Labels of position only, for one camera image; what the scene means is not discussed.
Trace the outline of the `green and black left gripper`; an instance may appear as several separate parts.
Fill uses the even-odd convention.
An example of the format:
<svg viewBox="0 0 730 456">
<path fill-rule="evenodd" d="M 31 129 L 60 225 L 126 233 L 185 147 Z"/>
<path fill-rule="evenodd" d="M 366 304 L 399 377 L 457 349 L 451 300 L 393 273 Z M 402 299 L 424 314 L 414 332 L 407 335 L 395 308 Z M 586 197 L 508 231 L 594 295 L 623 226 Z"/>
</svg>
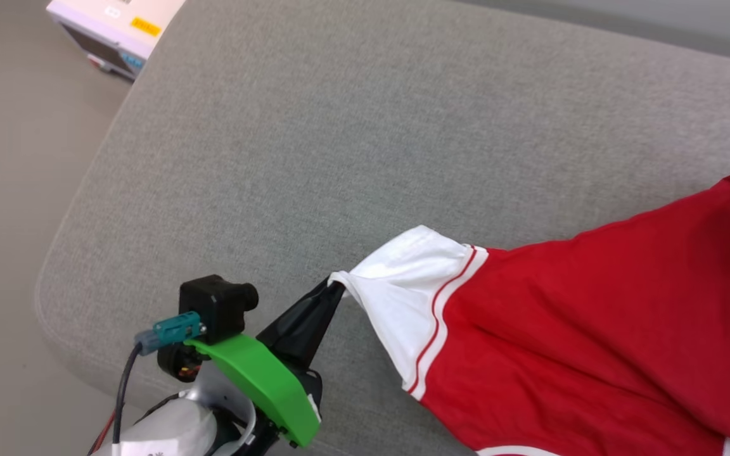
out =
<svg viewBox="0 0 730 456">
<path fill-rule="evenodd" d="M 257 339 L 238 334 L 214 345 L 197 339 L 184 344 L 210 358 L 277 430 L 286 430 L 287 441 L 305 448 L 318 433 L 321 419 L 284 363 L 310 369 L 344 292 L 341 283 L 319 283 L 276 317 Z"/>
</svg>

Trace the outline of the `red and white garment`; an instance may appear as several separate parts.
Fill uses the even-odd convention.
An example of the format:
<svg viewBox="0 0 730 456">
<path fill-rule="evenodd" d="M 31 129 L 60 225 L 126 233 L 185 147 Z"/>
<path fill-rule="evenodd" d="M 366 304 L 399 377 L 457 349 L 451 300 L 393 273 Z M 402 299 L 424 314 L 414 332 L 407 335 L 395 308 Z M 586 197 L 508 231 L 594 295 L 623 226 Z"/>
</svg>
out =
<svg viewBox="0 0 730 456">
<path fill-rule="evenodd" d="M 330 282 L 479 456 L 730 456 L 730 176 L 513 250 L 417 226 Z"/>
</svg>

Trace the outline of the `white appliance box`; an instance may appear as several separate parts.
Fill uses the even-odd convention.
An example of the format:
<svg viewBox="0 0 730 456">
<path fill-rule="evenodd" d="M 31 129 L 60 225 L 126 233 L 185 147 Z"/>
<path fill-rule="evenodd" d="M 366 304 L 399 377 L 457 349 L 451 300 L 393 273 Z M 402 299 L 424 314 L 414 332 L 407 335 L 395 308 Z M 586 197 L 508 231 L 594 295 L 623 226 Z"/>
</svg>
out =
<svg viewBox="0 0 730 456">
<path fill-rule="evenodd" d="M 99 70 L 135 81 L 186 0 L 50 0 L 46 12 Z"/>
</svg>

